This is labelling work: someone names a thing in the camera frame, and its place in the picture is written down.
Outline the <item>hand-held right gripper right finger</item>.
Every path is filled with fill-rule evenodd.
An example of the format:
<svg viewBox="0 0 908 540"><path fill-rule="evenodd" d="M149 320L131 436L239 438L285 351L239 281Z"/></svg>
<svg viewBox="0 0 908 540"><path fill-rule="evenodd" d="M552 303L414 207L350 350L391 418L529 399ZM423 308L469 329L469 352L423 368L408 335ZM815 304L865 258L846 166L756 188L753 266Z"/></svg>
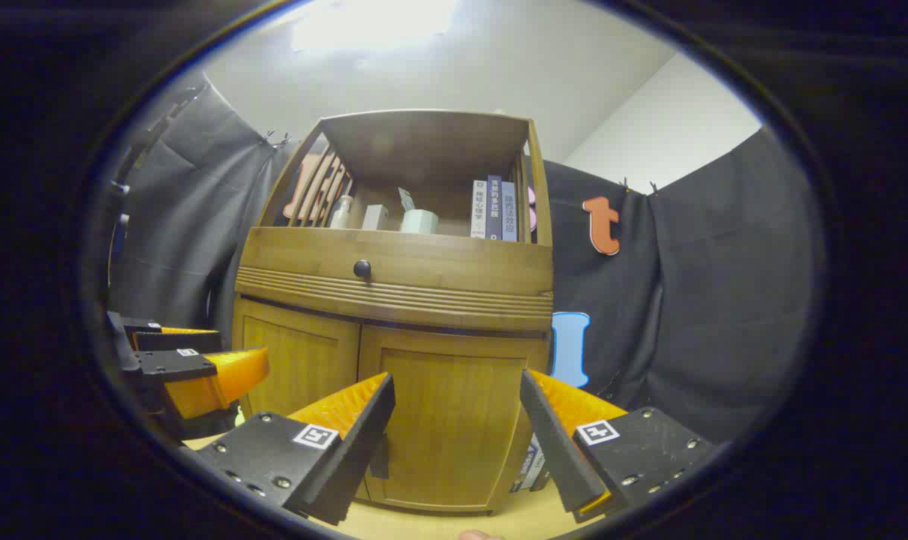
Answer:
<svg viewBox="0 0 908 540"><path fill-rule="evenodd" d="M578 523L646 505L717 454L659 408L626 411L546 373L523 370L519 397L561 505Z"/></svg>

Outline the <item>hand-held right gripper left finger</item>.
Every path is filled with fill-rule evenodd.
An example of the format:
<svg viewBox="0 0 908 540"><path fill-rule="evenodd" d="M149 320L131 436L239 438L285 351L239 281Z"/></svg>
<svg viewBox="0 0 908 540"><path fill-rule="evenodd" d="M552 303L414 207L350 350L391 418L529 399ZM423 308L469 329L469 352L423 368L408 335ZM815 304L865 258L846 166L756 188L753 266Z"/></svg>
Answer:
<svg viewBox="0 0 908 540"><path fill-rule="evenodd" d="M294 414L262 411L197 450L197 464L259 505L338 525L395 409L378 373Z"/></svg>

